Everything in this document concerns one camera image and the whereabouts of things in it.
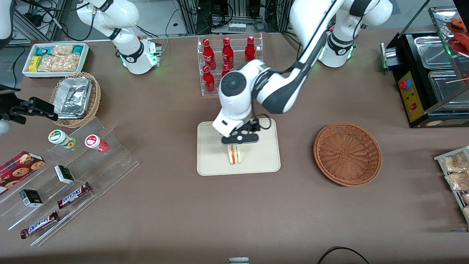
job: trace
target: cookie box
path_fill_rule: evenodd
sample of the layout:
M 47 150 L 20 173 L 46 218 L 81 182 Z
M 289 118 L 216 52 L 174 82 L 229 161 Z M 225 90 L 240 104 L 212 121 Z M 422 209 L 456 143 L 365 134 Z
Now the cookie box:
M 60 71 L 60 72 L 39 72 L 39 71 L 29 71 L 29 65 L 31 63 L 31 60 L 33 59 L 34 56 L 36 56 L 38 49 L 45 48 L 45 47 L 51 47 L 54 45 L 74 45 L 74 46 L 82 46 L 83 49 L 80 54 L 80 60 L 78 61 L 78 66 L 75 71 Z M 69 76 L 72 74 L 77 74 L 82 72 L 83 67 L 85 66 L 85 61 L 86 61 L 86 56 L 88 55 L 89 51 L 88 45 L 86 45 L 83 42 L 55 42 L 55 43 L 40 43 L 40 44 L 34 44 L 31 47 L 30 53 L 28 55 L 28 59 L 26 60 L 26 63 L 24 64 L 23 67 L 23 75 L 32 79 L 35 78 L 62 78 L 65 76 Z
M 41 156 L 23 151 L 0 166 L 0 195 L 44 166 Z

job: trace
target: red button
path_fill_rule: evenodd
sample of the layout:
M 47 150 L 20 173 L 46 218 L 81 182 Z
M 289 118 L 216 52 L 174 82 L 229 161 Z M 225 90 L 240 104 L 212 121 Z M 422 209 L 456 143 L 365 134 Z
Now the red button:
M 399 83 L 399 88 L 404 90 L 404 89 L 407 88 L 408 85 L 409 85 L 409 83 L 406 80 L 403 80 Z

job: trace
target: red cookie box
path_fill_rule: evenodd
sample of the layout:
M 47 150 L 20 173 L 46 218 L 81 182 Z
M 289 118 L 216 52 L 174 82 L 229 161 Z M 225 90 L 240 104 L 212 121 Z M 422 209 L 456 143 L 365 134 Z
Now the red cookie box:
M 44 166 L 41 156 L 23 151 L 0 166 L 0 195 Z

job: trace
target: aluminum foil container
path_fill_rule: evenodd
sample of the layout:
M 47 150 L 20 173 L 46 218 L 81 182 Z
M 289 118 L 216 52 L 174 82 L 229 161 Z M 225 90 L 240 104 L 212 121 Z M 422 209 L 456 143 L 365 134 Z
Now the aluminum foil container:
M 60 81 L 53 101 L 59 119 L 81 119 L 86 116 L 93 82 L 86 77 Z

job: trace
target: stainless steel tray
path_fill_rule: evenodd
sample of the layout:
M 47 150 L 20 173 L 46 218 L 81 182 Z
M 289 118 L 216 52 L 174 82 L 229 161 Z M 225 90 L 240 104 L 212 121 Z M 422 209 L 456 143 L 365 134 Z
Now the stainless steel tray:
M 425 68 L 429 70 L 452 69 L 448 55 L 438 36 L 418 37 L 414 39 L 414 43 Z
M 428 74 L 433 91 L 438 99 L 442 101 L 448 96 L 461 89 L 460 82 L 447 84 L 446 82 L 457 80 L 454 70 L 434 70 Z M 445 108 L 469 108 L 469 92 L 465 91 L 454 100 L 444 106 Z

